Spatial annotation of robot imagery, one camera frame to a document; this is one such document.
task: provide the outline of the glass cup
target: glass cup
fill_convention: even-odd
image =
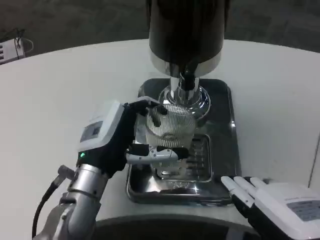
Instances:
[[[146,116],[146,141],[152,147],[184,147],[189,149],[195,134],[196,120],[186,108],[176,104],[164,104],[150,110]],[[183,161],[152,164],[158,171],[179,171]]]

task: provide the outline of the white table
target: white table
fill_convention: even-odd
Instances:
[[[208,78],[232,89],[242,172],[307,184],[320,131],[320,54],[226,40]],[[29,239],[37,205],[61,164],[74,168],[77,143],[93,109],[132,101],[149,78],[148,40],[88,45],[0,66],[1,239]],[[234,207],[142,205],[125,194],[127,171],[108,182],[98,219],[188,214],[247,225]],[[42,210],[38,230],[66,190]]]

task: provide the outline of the power strip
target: power strip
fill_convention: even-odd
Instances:
[[[26,57],[22,39],[19,40],[19,45],[15,39],[0,42],[0,65]]]

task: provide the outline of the coffee grinder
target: coffee grinder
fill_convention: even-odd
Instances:
[[[220,61],[229,0],[147,0],[146,7],[151,61],[170,78],[147,80],[138,96],[187,108],[197,128],[183,169],[130,166],[126,192],[138,203],[229,204],[220,176],[240,174],[231,90],[200,78]],[[136,142],[146,144],[144,121],[137,121]]]

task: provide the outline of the metal drip tray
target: metal drip tray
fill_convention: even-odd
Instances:
[[[167,78],[147,80],[138,96],[159,99],[170,84]],[[236,124],[228,86],[218,79],[200,79],[211,101],[209,112],[195,130],[191,157],[177,167],[129,166],[126,192],[131,200],[146,204],[224,205],[231,203],[220,177],[240,175]],[[146,144],[145,118],[137,119],[135,140]]]
[[[190,156],[183,159],[179,170],[176,167],[156,168],[155,174],[163,180],[207,181],[211,178],[209,137],[196,134],[189,150]]]

